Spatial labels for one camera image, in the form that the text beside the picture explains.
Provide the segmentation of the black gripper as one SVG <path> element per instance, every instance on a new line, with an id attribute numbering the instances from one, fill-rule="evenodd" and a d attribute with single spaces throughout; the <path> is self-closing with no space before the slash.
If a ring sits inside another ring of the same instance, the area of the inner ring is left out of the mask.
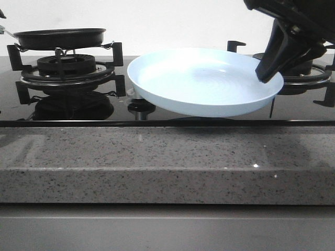
<path id="1" fill-rule="evenodd" d="M 325 54 L 321 43 L 310 46 L 304 37 L 291 33 L 299 27 L 327 42 L 334 43 L 334 1 L 244 1 L 247 9 L 257 10 L 274 20 L 266 50 L 255 69 L 258 79 L 267 83 L 290 62 L 314 60 Z"/>

